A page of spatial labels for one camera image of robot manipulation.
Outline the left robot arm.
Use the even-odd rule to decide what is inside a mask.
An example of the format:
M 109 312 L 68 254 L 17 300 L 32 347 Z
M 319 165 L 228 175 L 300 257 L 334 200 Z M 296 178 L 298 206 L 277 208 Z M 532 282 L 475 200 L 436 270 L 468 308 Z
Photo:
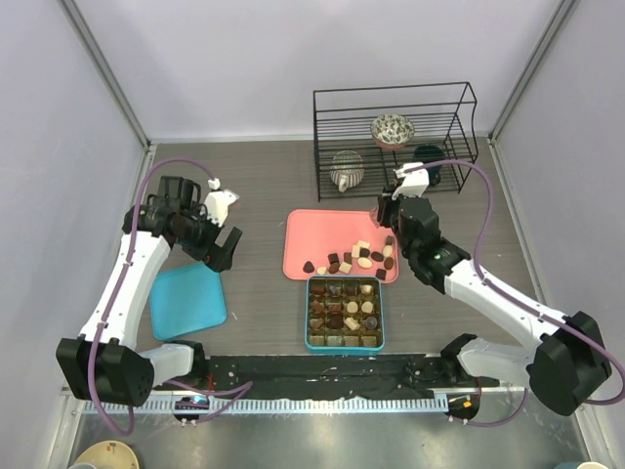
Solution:
M 229 208 L 238 200 L 217 179 L 201 193 L 194 181 L 163 176 L 155 194 L 142 194 L 127 212 L 116 262 L 104 293 L 75 338 L 60 341 L 56 358 L 73 396 L 98 404 L 139 407 L 151 390 L 176 379 L 186 389 L 200 388 L 208 376 L 201 345 L 165 342 L 139 353 L 138 327 L 152 285 L 174 246 L 205 271 L 219 274 L 232 266 L 242 232 L 221 233 Z

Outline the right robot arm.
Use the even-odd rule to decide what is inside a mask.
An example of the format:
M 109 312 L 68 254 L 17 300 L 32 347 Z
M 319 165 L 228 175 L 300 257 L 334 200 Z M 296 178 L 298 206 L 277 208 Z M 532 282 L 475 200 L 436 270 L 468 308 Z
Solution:
M 517 340 L 507 346 L 472 334 L 454 339 L 443 353 L 442 377 L 454 386 L 487 377 L 523 387 L 548 409 L 569 416 L 611 376 L 597 322 L 568 316 L 523 295 L 492 276 L 465 250 L 444 238 L 438 214 L 424 197 L 385 187 L 378 197 L 378 225 L 389 228 L 414 276 L 482 313 Z

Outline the stainless steel tongs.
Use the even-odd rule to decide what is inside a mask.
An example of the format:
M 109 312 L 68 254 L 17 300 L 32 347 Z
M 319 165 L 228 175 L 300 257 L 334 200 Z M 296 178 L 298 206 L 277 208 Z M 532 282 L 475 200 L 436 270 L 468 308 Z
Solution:
M 376 228 L 380 227 L 380 222 L 379 222 L 379 209 L 377 207 L 373 207 L 370 211 L 369 211 L 369 217 L 371 222 L 373 223 L 373 225 Z

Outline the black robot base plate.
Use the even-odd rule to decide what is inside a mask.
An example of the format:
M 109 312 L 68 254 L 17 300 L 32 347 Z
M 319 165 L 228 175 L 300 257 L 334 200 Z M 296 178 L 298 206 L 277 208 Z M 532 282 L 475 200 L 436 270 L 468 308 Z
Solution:
M 399 400 L 430 397 L 435 389 L 457 392 L 499 385 L 496 379 L 471 377 L 441 357 L 422 354 L 213 356 L 206 362 L 201 378 L 183 382 L 215 391 L 250 382 L 245 397 L 258 400 Z

